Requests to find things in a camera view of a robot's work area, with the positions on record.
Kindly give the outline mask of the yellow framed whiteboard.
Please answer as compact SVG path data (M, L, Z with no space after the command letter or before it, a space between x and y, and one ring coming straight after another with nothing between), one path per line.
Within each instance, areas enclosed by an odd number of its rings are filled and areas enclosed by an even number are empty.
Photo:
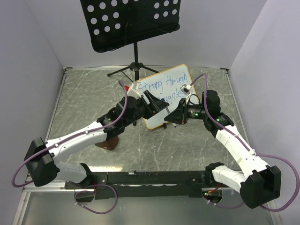
M172 112L178 106L181 98L185 98L180 88L184 84L190 84L192 77L188 67L185 64L167 69L154 75L147 76L137 81L139 83L139 92L142 94L148 90L152 95L163 99L169 103L169 111ZM166 109L162 110L148 120L144 120L147 129L155 129L163 123L164 118L168 115Z

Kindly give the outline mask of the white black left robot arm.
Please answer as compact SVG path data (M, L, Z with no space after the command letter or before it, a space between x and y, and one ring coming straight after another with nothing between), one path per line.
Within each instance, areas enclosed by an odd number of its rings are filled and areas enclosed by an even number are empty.
M93 182L91 171L85 163L69 164L64 160L90 145L103 143L125 131L125 128L140 118L150 119L169 104L145 91L139 97L123 97L88 126L61 138L43 141L34 139L25 155L24 162L36 187L44 186L54 180L77 183L88 188Z

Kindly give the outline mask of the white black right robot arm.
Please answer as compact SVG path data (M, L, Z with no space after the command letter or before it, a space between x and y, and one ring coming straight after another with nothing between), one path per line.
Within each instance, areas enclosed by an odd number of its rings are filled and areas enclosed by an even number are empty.
M220 162L209 164L204 176L208 186L214 187L220 183L234 189L251 209L279 198L280 169L270 166L250 149L233 121L221 112L216 91L202 93L198 105L190 105L182 98L177 108L164 118L179 125L186 124L188 119L202 120L205 128L228 150L241 169L237 172Z

